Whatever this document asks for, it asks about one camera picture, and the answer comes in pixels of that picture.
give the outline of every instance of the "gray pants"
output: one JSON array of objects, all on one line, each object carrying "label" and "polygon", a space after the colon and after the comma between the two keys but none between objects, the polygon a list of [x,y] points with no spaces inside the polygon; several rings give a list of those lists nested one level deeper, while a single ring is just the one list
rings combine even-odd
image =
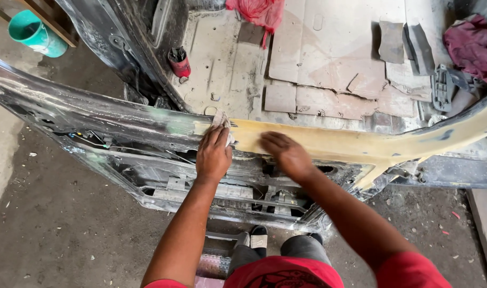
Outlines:
[{"label": "gray pants", "polygon": [[[306,235],[297,235],[286,240],[281,246],[281,256],[314,259],[331,265],[323,246],[316,239]],[[261,257],[252,248],[245,245],[236,246],[229,264],[227,277],[236,268],[260,259]]]}]

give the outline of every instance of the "red can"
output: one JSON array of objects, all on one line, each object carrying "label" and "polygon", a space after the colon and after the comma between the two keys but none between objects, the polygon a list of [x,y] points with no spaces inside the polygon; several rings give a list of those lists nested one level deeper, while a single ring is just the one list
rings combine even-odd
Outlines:
[{"label": "red can", "polygon": [[172,48],[167,55],[172,71],[179,78],[188,77],[192,72],[190,63],[188,62],[187,52],[183,46],[179,48]]}]

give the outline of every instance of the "red shirt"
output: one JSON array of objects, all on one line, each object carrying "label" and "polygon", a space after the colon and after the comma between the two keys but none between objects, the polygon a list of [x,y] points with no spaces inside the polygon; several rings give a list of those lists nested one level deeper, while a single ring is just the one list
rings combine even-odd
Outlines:
[{"label": "red shirt", "polygon": [[[376,275],[379,288],[451,288],[423,255],[403,252],[389,258]],[[174,280],[158,280],[145,288],[185,288]],[[224,288],[327,287],[343,288],[339,274],[317,260],[270,256],[236,269]]]}]

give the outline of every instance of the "printed logo on shirt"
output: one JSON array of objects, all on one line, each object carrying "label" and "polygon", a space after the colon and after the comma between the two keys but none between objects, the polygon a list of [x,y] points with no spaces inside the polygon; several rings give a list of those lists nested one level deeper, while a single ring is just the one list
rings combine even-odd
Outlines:
[{"label": "printed logo on shirt", "polygon": [[300,270],[283,270],[260,275],[245,288],[330,288],[317,276]]}]

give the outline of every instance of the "hand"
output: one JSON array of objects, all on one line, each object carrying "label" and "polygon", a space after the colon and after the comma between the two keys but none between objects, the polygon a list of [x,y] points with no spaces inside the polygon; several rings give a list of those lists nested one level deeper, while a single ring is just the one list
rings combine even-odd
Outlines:
[{"label": "hand", "polygon": [[297,183],[319,172],[305,149],[285,134],[264,132],[261,134],[259,143],[263,149],[272,154],[281,171]]},{"label": "hand", "polygon": [[202,137],[197,150],[197,179],[219,183],[233,161],[233,149],[226,147],[229,128],[213,127]]}]

